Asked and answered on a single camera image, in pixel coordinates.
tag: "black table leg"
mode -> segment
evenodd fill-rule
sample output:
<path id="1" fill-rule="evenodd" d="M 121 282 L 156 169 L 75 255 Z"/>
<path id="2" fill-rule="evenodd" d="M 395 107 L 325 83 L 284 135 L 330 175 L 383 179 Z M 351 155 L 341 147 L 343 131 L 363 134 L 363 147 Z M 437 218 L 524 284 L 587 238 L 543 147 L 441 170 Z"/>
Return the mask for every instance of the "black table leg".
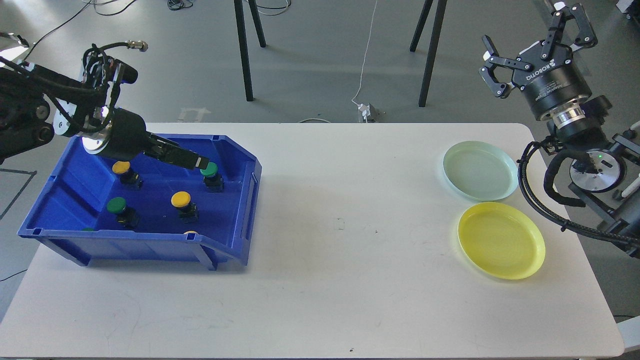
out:
<path id="1" fill-rule="evenodd" d="M 251 16 L 253 17 L 253 25 L 255 25 L 255 32 L 258 33 L 258 42 L 260 42 L 260 47 L 266 47 L 267 42 L 264 41 L 264 33 L 262 32 L 262 23 L 260 22 L 258 6 L 255 4 L 255 0 L 248 0 L 248 2 L 249 9 L 251 9 Z"/>
<path id="2" fill-rule="evenodd" d="M 244 30 L 244 12 L 242 0 L 234 0 L 236 8 L 236 25 L 238 28 L 238 42 L 240 44 L 240 60 L 242 61 L 242 75 L 244 77 L 244 92 L 247 101 L 253 101 L 251 87 L 251 70 L 249 69 L 249 51 L 246 46 L 246 31 Z"/>
<path id="3" fill-rule="evenodd" d="M 442 21 L 444 20 L 444 10 L 446 7 L 447 0 L 438 0 L 436 15 L 433 21 L 433 31 L 431 32 L 431 43 L 429 44 L 429 52 L 427 54 L 427 64 L 424 67 L 422 88 L 420 89 L 420 97 L 418 99 L 418 106 L 421 108 L 423 108 L 427 103 L 427 94 L 429 93 L 429 85 L 431 84 L 431 73 L 433 71 L 433 64 L 436 60 L 436 51 L 438 50 L 440 30 L 442 30 Z"/>
<path id="4" fill-rule="evenodd" d="M 413 40 L 411 40 L 411 46 L 409 47 L 409 51 L 411 51 L 412 53 L 414 53 L 415 48 L 418 47 L 418 41 L 420 41 L 420 36 L 422 35 L 422 30 L 424 29 L 424 23 L 427 22 L 427 16 L 429 16 L 429 11 L 431 10 L 432 4 L 433 0 L 424 0 L 424 6 L 422 7 L 422 12 L 420 13 L 420 19 L 418 19 L 418 26 L 415 27 Z"/>

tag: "plate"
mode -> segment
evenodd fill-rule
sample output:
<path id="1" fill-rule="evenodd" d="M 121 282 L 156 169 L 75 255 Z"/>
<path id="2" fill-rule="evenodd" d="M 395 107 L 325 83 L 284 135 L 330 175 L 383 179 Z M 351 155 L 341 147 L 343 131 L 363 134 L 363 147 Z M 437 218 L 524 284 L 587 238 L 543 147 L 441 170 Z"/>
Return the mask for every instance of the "plate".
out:
<path id="1" fill-rule="evenodd" d="M 496 201 L 518 187 L 518 169 L 500 148 L 486 142 L 453 145 L 442 162 L 447 182 L 476 201 Z"/>
<path id="2" fill-rule="evenodd" d="M 536 224 L 499 202 L 468 208 L 458 223 L 458 239 L 473 264 L 501 279 L 529 277 L 545 260 L 545 241 Z"/>

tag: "gray floor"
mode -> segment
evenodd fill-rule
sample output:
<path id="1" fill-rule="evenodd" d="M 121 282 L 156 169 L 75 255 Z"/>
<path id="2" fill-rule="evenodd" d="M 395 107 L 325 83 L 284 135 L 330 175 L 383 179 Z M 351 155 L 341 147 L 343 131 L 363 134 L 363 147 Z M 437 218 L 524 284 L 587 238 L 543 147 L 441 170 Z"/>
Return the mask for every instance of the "gray floor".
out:
<path id="1" fill-rule="evenodd" d="M 114 12 L 128 2 L 119 0 L 100 6 L 99 11 Z M 263 6 L 284 3 L 258 0 Z M 449 1 L 427 107 L 419 108 L 430 32 L 425 31 L 416 53 L 410 53 L 408 46 L 422 3 L 378 2 L 356 101 L 370 102 L 383 111 L 384 122 L 519 122 L 542 139 L 546 127 L 533 120 L 524 98 L 514 92 L 509 99 L 495 99 L 477 70 L 483 64 L 483 34 L 490 35 L 500 54 L 507 57 L 515 57 L 546 35 L 543 0 Z M 293 0 L 288 12 L 261 17 L 268 43 L 265 49 L 258 46 L 245 6 L 253 102 L 244 99 L 232 1 L 196 0 L 190 9 L 171 12 L 164 1 L 139 0 L 112 17 L 97 15 L 90 6 L 43 40 L 29 60 L 74 78 L 82 53 L 91 43 L 143 39 L 149 43 L 146 53 L 114 49 L 109 54 L 139 71 L 138 81 L 123 87 L 118 104 L 147 122 L 298 122 L 314 117 L 355 122 L 357 111 L 351 98 L 360 82 L 374 4 L 375 0 Z M 594 95 L 604 94 L 613 103 L 604 126 L 613 135 L 640 120 L 636 111 L 640 30 L 617 10 L 615 1 L 583 0 L 582 4 L 599 44 L 578 53 L 576 62 Z M 4 0 L 0 2 L 0 30 L 34 42 L 82 5 L 79 0 Z M 433 15 L 426 29 L 432 22 Z M 446 134 L 424 134 L 425 141 L 431 136 Z M 15 233 L 64 145 L 65 139 L 57 138 L 45 149 L 2 165 L 37 171 L 37 175 L 0 220 L 0 278 L 29 266 L 37 244 Z M 630 170 L 632 176 L 637 171 Z M 0 181 L 5 192 L 0 197 L 2 211 L 13 199 L 14 189 L 26 180 L 24 175 L 0 172 Z M 598 222 L 588 210 L 570 209 L 570 215 L 585 224 Z M 608 243 L 590 239 L 582 243 L 612 314 L 640 315 L 640 261 L 627 258 Z M 18 275 L 0 282 L 0 319 L 21 279 Z"/>

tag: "blue plastic bin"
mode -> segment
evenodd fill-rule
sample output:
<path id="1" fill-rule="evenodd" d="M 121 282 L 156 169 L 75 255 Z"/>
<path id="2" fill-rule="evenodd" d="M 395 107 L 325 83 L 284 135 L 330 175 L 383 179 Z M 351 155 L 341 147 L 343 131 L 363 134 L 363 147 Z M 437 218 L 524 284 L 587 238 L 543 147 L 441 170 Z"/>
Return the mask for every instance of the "blue plastic bin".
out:
<path id="1" fill-rule="evenodd" d="M 131 167 L 144 181 L 140 190 L 122 185 L 115 161 L 88 154 L 80 137 L 69 141 L 18 235 L 36 239 L 86 266 L 92 259 L 199 261 L 209 270 L 236 259 L 247 265 L 262 167 L 257 158 L 223 135 L 160 135 L 218 164 L 224 192 L 209 192 L 198 169 L 186 170 L 142 154 Z M 187 191 L 200 218 L 185 224 L 171 196 Z M 134 230 L 106 211 L 123 197 L 140 215 Z M 83 231 L 85 228 L 95 231 Z M 197 234 L 184 234 L 196 231 Z"/>

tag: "white table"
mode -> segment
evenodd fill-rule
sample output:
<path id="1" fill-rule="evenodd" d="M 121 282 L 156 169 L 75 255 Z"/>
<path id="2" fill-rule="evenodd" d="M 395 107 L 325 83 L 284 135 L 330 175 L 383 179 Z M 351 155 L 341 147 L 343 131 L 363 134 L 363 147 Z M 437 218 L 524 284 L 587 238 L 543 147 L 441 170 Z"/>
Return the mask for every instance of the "white table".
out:
<path id="1" fill-rule="evenodd" d="M 540 271 L 482 274 L 456 243 L 474 202 L 444 152 L 482 140 L 514 159 L 520 124 L 149 124 L 229 135 L 264 171 L 249 266 L 101 261 L 40 247 L 0 324 L 2 357 L 611 357 L 618 328 L 576 235 L 525 203 Z M 532 159 L 542 195 L 545 169 Z M 566 216 L 562 206 L 546 203 Z"/>

